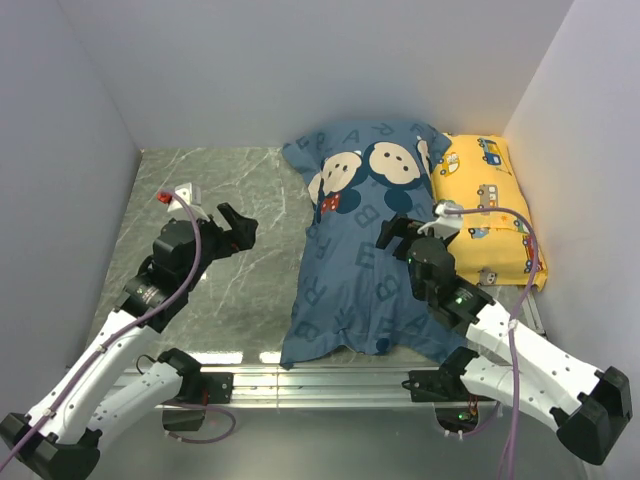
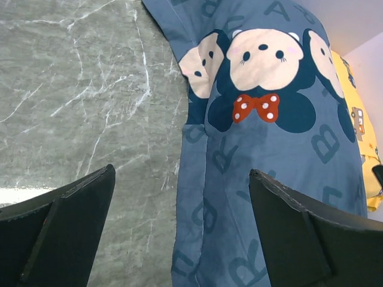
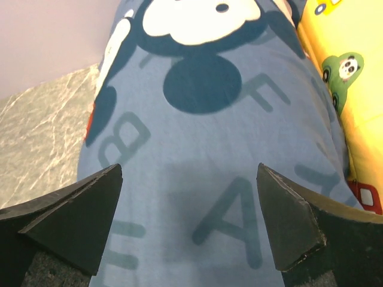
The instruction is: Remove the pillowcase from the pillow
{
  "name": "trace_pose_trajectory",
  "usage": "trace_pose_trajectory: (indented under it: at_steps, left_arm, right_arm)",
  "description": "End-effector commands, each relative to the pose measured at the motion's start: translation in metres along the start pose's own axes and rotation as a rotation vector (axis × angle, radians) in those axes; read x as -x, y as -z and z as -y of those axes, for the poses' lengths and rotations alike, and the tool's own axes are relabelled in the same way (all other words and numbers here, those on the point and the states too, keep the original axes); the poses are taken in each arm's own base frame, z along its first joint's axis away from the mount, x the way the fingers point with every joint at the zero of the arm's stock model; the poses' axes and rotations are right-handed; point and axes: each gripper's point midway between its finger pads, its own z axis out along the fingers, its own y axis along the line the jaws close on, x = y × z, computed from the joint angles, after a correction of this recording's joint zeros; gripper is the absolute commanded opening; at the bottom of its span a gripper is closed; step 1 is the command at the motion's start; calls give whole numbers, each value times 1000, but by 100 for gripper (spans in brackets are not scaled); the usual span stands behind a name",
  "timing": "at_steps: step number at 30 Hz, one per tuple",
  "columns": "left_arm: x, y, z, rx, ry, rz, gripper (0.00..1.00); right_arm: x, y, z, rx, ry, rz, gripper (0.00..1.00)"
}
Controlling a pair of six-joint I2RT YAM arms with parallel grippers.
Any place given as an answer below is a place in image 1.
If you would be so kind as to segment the blue cartoon pillowcase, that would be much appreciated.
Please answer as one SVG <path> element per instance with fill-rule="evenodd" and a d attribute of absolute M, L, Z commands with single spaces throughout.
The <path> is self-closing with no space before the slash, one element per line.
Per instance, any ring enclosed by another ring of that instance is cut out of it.
<path fill-rule="evenodd" d="M 404 262 L 376 241 L 396 214 L 433 218 L 431 173 L 451 141 L 418 120 L 355 120 L 286 143 L 303 178 L 312 220 L 280 364 L 322 358 L 340 347 L 386 355 L 397 345 L 436 363 L 465 345 L 412 295 Z"/>

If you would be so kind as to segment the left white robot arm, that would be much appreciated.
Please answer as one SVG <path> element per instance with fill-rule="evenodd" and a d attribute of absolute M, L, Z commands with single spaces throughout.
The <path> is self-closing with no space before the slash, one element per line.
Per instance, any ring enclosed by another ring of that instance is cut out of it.
<path fill-rule="evenodd" d="M 131 384 L 111 390 L 187 305 L 209 265 L 253 248 L 257 221 L 227 203 L 218 210 L 228 229 L 193 209 L 186 219 L 170 219 L 162 227 L 151 254 L 74 366 L 28 412 L 10 413 L 2 421 L 1 438 L 11 457 L 42 479 L 85 479 L 106 447 L 156 406 L 203 414 L 210 403 L 229 401 L 231 377 L 207 378 L 197 360 L 176 348 L 159 354 Z"/>

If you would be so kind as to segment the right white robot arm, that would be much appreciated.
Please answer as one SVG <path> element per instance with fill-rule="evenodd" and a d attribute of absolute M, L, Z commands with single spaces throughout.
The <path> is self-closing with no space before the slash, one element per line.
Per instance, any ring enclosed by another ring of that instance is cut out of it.
<path fill-rule="evenodd" d="M 442 326 L 503 361 L 460 347 L 440 367 L 442 391 L 455 400 L 468 393 L 494 399 L 549 427 L 579 459 L 603 464 L 633 416 L 628 377 L 564 352 L 459 276 L 448 246 L 461 228 L 452 208 L 427 223 L 395 215 L 376 242 L 385 249 L 399 238 L 393 255 L 406 263 L 414 297 Z"/>

